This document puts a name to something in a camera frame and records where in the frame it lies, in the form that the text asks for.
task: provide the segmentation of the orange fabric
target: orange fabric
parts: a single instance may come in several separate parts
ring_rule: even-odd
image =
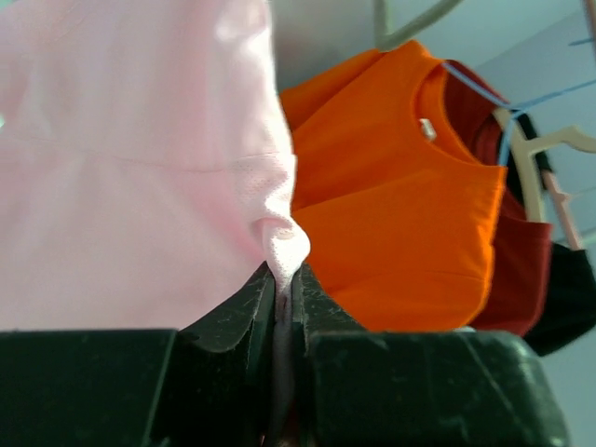
[[[505,169],[446,152],[421,132],[417,111],[442,98],[420,90],[440,63],[412,41],[365,52],[281,94],[298,156],[293,215],[312,244],[307,261],[370,330],[465,326],[490,288]]]

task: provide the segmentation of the pink shirt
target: pink shirt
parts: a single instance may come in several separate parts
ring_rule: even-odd
[[[19,0],[0,114],[0,330],[182,328],[308,254],[265,0]]]

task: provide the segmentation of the plastic hanger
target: plastic hanger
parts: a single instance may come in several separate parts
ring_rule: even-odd
[[[569,126],[549,135],[526,140],[517,121],[514,120],[513,126],[511,126],[512,113],[509,110],[497,108],[493,112],[493,116],[501,129],[511,129],[508,141],[520,173],[521,191],[528,219],[533,222],[546,222],[544,199],[541,194],[539,172],[535,166],[534,156],[562,143],[581,152],[596,154],[596,139],[583,133],[577,126]],[[581,237],[577,233],[568,208],[571,196],[561,190],[556,177],[551,172],[542,172],[542,178],[550,192],[570,248],[575,251],[582,250]]]
[[[436,23],[463,0],[441,0],[397,31],[391,32],[388,0],[374,0],[374,44],[381,51],[390,51]]]
[[[567,143],[581,152],[596,154],[596,139],[586,135],[579,130],[579,128],[571,126],[546,136],[526,140],[523,137],[522,130],[520,129],[520,125],[516,118],[539,103],[594,85],[596,84],[596,80],[585,82],[564,90],[555,91],[533,101],[523,102],[521,104],[508,104],[497,98],[485,88],[476,84],[464,74],[460,73],[447,62],[443,64],[443,67],[484,98],[499,106],[493,113],[494,118],[501,126],[501,129],[504,130],[501,147],[499,148],[498,164],[506,166],[508,162],[509,147],[511,147],[518,172],[520,173],[521,189],[528,219],[533,222],[547,221],[540,187],[539,176],[542,174],[545,185],[552,196],[555,210],[557,211],[558,218],[562,224],[570,248],[575,251],[582,250],[581,237],[576,230],[571,212],[568,208],[570,196],[561,190],[554,174],[538,172],[534,162],[534,155],[561,143]]]
[[[591,228],[590,230],[581,234],[582,242],[585,247],[589,247],[590,245],[596,244],[596,228]],[[557,240],[559,244],[567,243],[567,238],[563,237]]]

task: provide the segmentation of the hanging laundry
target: hanging laundry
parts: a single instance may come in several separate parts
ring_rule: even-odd
[[[420,129],[442,61],[371,50],[281,94],[298,156],[293,215],[326,292],[371,330],[465,326],[485,305],[505,170]]]
[[[450,63],[474,82],[498,96],[490,86],[467,67],[454,61],[450,61]],[[486,163],[496,163],[503,134],[499,124],[490,115],[495,106],[478,93],[469,88],[463,89],[462,86],[463,84],[459,80],[452,76],[449,77],[445,89],[445,104],[450,122],[476,156]],[[474,126],[467,126],[466,121],[462,119],[463,110],[466,115],[472,112],[469,116],[470,119],[475,120]],[[538,136],[528,115],[521,115],[518,122],[525,138],[531,140]],[[535,161],[538,169],[552,172],[546,154],[537,155]],[[508,190],[503,198],[499,225],[504,217],[503,212],[506,210],[513,213],[512,215],[517,213],[518,218],[520,216],[525,218],[525,211],[521,206],[521,182],[517,169],[514,167],[513,157],[510,157]],[[514,246],[510,246],[508,250],[504,250],[506,246],[503,249],[500,248],[500,226],[497,228],[491,298],[471,325],[477,329],[503,329],[524,335],[525,341],[538,355],[546,356],[569,345],[596,326],[596,281],[586,251],[571,251],[560,244],[550,243],[547,232],[540,230],[541,226],[550,225],[530,223],[527,225],[528,231],[522,231],[520,228],[511,231],[512,234],[519,232],[516,242],[519,255],[514,257],[511,257],[515,252]],[[545,250],[547,241],[551,246],[549,251]],[[532,247],[535,247],[534,257],[532,256]],[[501,252],[505,256],[509,253],[510,259],[506,263],[499,262],[501,259],[499,253]],[[540,252],[545,254],[543,259],[546,259],[547,252],[552,254],[550,262],[547,264],[546,278],[534,283],[535,293],[532,294],[530,278],[537,279],[536,274],[539,273],[539,268],[543,265],[537,261],[539,259],[537,255]],[[528,263],[530,259],[535,259],[534,267]],[[509,280],[499,280],[501,271],[499,265],[501,264],[509,265],[509,274],[504,275],[504,278],[510,276]],[[536,301],[535,309],[539,312],[534,314],[532,320],[526,319],[523,316],[531,315],[532,297],[537,296],[541,281],[546,283],[546,297],[542,305]],[[524,288],[527,290],[525,295],[518,294],[518,299],[508,299],[512,296],[512,291],[522,291]]]
[[[182,328],[309,249],[265,0],[0,10],[0,329]]]
[[[449,63],[500,97],[465,65],[457,61]],[[491,113],[497,106],[449,72],[442,71],[440,76],[442,86],[439,88],[442,87],[440,93],[444,98],[446,119],[434,120],[444,124],[438,134],[454,131],[471,156],[487,165],[496,165],[498,145],[495,146],[495,141],[501,137],[502,130]],[[543,164],[548,163],[546,156],[539,159]],[[509,158],[509,165],[515,166],[513,157]],[[549,280],[551,225],[528,222],[523,207],[509,189],[510,184],[521,193],[519,179],[508,175],[508,188],[494,235],[494,276],[489,300],[470,324],[476,329],[525,335],[537,323],[544,307]]]

